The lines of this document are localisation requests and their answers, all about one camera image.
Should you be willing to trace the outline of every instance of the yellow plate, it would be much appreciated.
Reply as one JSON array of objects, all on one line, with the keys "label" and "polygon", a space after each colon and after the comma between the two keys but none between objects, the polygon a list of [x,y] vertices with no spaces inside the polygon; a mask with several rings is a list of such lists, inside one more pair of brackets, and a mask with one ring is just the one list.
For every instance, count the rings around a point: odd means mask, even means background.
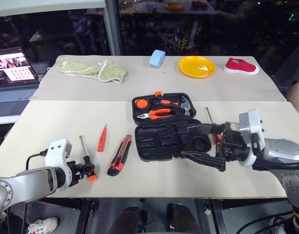
[{"label": "yellow plate", "polygon": [[216,65],[201,56],[184,57],[179,61],[178,65],[181,72],[195,78],[208,77],[216,71]]}]

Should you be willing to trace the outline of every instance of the red sneaker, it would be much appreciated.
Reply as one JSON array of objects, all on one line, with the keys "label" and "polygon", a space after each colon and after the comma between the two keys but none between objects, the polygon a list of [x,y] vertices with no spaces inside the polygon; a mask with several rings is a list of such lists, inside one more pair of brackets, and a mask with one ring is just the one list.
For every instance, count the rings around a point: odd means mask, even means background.
[{"label": "red sneaker", "polygon": [[258,66],[237,58],[229,58],[223,70],[230,73],[241,73],[250,76],[259,72]]}]

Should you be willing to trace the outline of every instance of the tool case lid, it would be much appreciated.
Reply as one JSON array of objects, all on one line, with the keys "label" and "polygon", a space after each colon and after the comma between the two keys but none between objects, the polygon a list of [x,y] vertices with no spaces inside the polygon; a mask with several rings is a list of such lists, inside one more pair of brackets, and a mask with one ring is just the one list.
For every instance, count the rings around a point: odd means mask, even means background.
[{"label": "tool case lid", "polygon": [[[150,120],[149,118],[141,119],[141,118],[137,117],[140,114],[146,114],[150,110],[152,110],[151,108],[149,110],[147,110],[147,109],[139,110],[135,105],[137,100],[144,100],[144,99],[148,100],[148,101],[157,100],[157,102],[158,102],[159,100],[168,99],[173,102],[178,102],[179,106],[181,106],[181,97],[185,97],[190,104],[190,110],[189,110],[190,115],[189,116],[184,115],[183,108],[182,109],[177,108],[177,111],[175,113],[171,113],[171,114],[175,114],[174,117],[159,118],[157,120]],[[172,108],[172,107],[169,107],[168,105],[161,104],[161,105],[156,105],[155,109],[153,109],[153,110],[164,109],[164,108]],[[192,119],[192,118],[194,118],[194,116],[196,115],[197,112],[193,106],[191,99],[189,98],[189,96],[187,94],[185,94],[185,93],[162,94],[160,91],[156,91],[154,95],[135,97],[132,100],[132,113],[133,113],[132,117],[133,117],[135,124],[136,125],[144,125],[144,124],[156,124],[156,123],[162,123],[162,122],[169,122],[169,121],[180,120],[180,119]]]}]

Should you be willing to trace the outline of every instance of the laptop keyboard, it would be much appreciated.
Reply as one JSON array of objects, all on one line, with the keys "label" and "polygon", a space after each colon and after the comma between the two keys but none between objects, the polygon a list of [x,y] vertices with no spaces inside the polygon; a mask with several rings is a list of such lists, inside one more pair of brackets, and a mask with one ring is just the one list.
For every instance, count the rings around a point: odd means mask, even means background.
[{"label": "laptop keyboard", "polygon": [[36,90],[37,89],[21,89],[12,91],[1,91],[0,102],[29,100],[31,95],[33,95],[33,93]]}]

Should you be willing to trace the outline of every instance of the screwdriver shaft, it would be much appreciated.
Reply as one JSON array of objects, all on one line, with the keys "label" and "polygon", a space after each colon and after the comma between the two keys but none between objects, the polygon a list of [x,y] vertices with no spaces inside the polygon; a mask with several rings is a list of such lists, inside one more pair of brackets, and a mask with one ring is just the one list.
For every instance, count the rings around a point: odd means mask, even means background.
[{"label": "screwdriver shaft", "polygon": [[206,107],[206,110],[207,110],[207,113],[208,113],[208,115],[209,115],[210,122],[213,123],[212,118],[211,118],[211,114],[210,114],[210,112],[209,112],[209,110],[208,110],[208,107]]},{"label": "screwdriver shaft", "polygon": [[81,145],[82,145],[83,153],[84,153],[84,155],[86,156],[87,153],[86,153],[86,149],[85,149],[85,146],[84,146],[84,144],[83,144],[83,141],[82,141],[82,136],[79,136],[79,139],[80,139],[80,142],[81,142]]}]

